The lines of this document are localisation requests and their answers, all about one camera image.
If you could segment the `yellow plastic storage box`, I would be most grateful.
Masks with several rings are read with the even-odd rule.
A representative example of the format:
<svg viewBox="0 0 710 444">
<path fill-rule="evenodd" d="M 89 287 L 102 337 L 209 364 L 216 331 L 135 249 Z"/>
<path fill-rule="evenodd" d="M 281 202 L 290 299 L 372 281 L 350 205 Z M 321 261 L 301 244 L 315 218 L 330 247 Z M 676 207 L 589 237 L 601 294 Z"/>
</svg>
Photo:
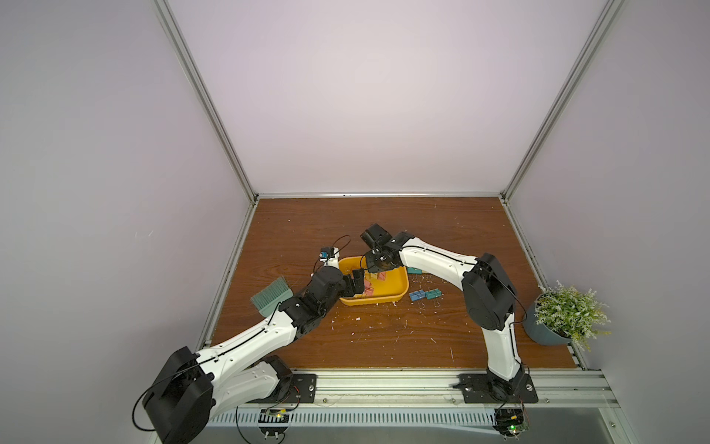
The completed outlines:
<svg viewBox="0 0 710 444">
<path fill-rule="evenodd" d="M 355 283 L 362 276 L 362 290 L 351 297 L 340 298 L 346 306 L 395 303 L 409 292 L 410 282 L 406 268 L 374 272 L 366 266 L 363 257 L 341 258 L 338 268 L 346 278 L 351 277 Z"/>
</svg>

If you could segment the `blue binder clip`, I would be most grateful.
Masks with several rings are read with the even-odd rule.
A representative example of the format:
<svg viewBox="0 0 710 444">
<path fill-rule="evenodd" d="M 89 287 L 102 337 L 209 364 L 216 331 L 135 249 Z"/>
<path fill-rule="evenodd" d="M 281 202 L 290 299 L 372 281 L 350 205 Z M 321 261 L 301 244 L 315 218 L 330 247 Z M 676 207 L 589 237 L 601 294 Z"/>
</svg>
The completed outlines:
<svg viewBox="0 0 710 444">
<path fill-rule="evenodd" d="M 426 298 L 426 292 L 424 292 L 423 290 L 416 290 L 416 292 L 410 292 L 410 293 L 409 293 L 409 296 L 410 296 L 410 299 L 411 299 L 413 302 L 416 302 L 416 301 L 419 301 L 419 300 L 421 300 L 421 299 L 425 299 L 425 298 Z"/>
</svg>

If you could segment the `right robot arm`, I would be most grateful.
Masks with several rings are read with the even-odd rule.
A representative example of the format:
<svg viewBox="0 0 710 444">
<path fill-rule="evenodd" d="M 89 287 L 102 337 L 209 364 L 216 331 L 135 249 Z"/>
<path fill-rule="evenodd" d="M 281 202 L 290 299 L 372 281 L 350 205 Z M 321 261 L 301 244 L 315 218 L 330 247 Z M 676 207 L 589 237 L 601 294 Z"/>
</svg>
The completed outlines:
<svg viewBox="0 0 710 444">
<path fill-rule="evenodd" d="M 510 396 L 525 388 L 514 330 L 517 292 L 495 256 L 461 255 L 406 232 L 393 236 L 377 224 L 361 238 L 369 247 L 364 255 L 369 271 L 418 268 L 460 289 L 469 318 L 484 334 L 491 389 Z"/>
</svg>

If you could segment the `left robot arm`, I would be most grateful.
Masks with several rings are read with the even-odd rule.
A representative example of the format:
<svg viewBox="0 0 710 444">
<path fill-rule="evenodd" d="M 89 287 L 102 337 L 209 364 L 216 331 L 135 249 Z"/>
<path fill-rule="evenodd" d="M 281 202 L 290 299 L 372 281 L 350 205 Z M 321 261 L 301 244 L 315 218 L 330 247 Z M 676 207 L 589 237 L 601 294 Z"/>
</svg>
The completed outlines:
<svg viewBox="0 0 710 444">
<path fill-rule="evenodd" d="M 163 443 L 189 443 L 231 408 L 284 399 L 292 373 L 274 352 L 316 329 L 340 299 L 364 289 L 362 270 L 344 274 L 335 266 L 318 269 L 298 292 L 273 282 L 259 294 L 274 302 L 264 320 L 216 346 L 182 347 L 168 357 L 134 405 L 151 422 L 146 430 Z"/>
</svg>

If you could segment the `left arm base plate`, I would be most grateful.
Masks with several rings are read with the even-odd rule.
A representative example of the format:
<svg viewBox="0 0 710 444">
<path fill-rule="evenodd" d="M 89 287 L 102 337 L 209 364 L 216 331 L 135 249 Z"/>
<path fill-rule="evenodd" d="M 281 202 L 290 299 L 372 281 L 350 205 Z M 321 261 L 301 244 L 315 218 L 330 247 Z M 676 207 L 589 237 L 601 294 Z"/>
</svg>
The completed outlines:
<svg viewBox="0 0 710 444">
<path fill-rule="evenodd" d="M 275 390 L 266 398 L 250 401 L 251 404 L 304 403 L 315 400 L 318 376 L 315 373 L 297 373 L 285 382 L 277 384 Z"/>
</svg>

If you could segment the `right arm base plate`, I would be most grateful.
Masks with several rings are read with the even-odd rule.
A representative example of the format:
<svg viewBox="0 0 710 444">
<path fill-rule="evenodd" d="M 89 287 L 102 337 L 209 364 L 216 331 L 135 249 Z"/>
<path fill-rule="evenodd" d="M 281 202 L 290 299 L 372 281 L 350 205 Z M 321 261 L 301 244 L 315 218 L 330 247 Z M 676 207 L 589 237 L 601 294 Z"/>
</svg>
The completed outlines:
<svg viewBox="0 0 710 444">
<path fill-rule="evenodd" d="M 519 373 L 512 380 L 492 374 L 460 374 L 457 384 L 466 403 L 538 403 L 539 397 L 530 375 Z"/>
</svg>

